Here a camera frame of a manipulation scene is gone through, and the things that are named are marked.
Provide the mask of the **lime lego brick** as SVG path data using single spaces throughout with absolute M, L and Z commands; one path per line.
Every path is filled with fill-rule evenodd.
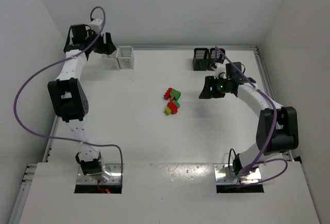
M 166 107 L 165 110 L 164 110 L 164 112 L 165 112 L 166 115 L 172 114 L 172 111 L 171 111 L 171 109 L 169 107 Z

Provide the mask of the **red lego brick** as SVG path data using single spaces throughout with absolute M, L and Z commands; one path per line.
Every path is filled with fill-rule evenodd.
M 168 88 L 167 91 L 165 92 L 164 96 L 163 96 L 164 99 L 165 100 L 172 101 L 173 100 L 173 94 L 172 94 L 172 92 L 173 92 L 173 89 L 172 88 Z

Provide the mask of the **green lego piece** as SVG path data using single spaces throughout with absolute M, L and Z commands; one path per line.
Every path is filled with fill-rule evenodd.
M 180 104 L 179 104 L 178 101 L 174 101 L 174 104 L 175 104 L 178 108 L 180 108 Z

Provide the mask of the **red round lego piece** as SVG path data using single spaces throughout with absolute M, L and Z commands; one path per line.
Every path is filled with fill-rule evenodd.
M 178 111 L 178 106 L 173 101 L 168 102 L 167 107 L 169 108 L 171 114 L 176 114 Z

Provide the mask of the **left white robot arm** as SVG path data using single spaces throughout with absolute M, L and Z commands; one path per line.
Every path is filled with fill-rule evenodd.
M 58 77 L 47 84 L 55 114 L 68 125 L 79 142 L 76 161 L 82 173 L 99 181 L 106 175 L 105 164 L 101 152 L 88 144 L 89 103 L 79 80 L 91 52 L 109 56 L 116 50 L 110 33 L 102 32 L 103 27 L 101 19 L 70 27 L 63 50 L 67 60 Z

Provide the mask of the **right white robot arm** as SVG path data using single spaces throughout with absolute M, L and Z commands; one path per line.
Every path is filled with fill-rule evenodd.
M 246 174 L 257 163 L 279 153 L 297 149 L 299 145 L 298 115 L 294 107 L 285 107 L 259 89 L 256 81 L 246 77 L 240 62 L 214 63 L 213 76 L 207 76 L 200 99 L 223 98 L 233 94 L 258 117 L 255 143 L 235 155 L 233 170 Z

